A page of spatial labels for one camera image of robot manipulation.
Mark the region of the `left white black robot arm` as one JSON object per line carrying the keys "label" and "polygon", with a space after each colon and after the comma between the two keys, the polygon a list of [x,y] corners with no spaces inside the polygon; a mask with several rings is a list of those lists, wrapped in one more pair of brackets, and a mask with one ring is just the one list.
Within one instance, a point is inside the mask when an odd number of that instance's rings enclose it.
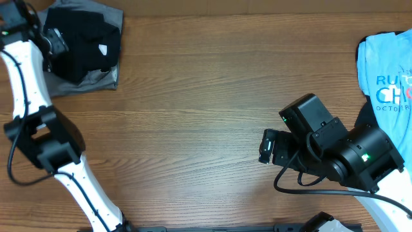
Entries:
{"label": "left white black robot arm", "polygon": [[61,33],[43,32],[37,12],[24,1],[3,1],[1,17],[1,57],[14,98],[13,119],[4,125],[12,142],[7,164],[10,180],[24,185],[12,174],[14,151],[19,149],[35,167],[47,171],[47,179],[54,177],[65,186],[93,231],[134,231],[93,175],[81,132],[49,96],[44,68],[69,50]]}

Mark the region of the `black polo shirt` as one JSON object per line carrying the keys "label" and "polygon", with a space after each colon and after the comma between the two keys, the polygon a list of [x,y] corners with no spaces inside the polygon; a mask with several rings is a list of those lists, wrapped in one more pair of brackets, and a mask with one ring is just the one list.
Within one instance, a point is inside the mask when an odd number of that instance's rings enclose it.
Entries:
{"label": "black polo shirt", "polygon": [[70,82],[80,82],[90,71],[108,71],[118,63],[120,30],[97,12],[51,8],[44,31],[58,29],[68,51],[52,61],[52,72]]}

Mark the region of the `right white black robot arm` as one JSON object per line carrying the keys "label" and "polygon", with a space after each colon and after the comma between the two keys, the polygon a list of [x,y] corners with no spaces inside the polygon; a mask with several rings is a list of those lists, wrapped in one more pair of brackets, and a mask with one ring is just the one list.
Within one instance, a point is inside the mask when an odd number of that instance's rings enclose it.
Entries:
{"label": "right white black robot arm", "polygon": [[277,191],[355,197],[381,231],[411,231],[411,174],[382,129],[347,130],[312,93],[279,115],[289,130],[266,129],[259,147],[261,163],[282,168]]}

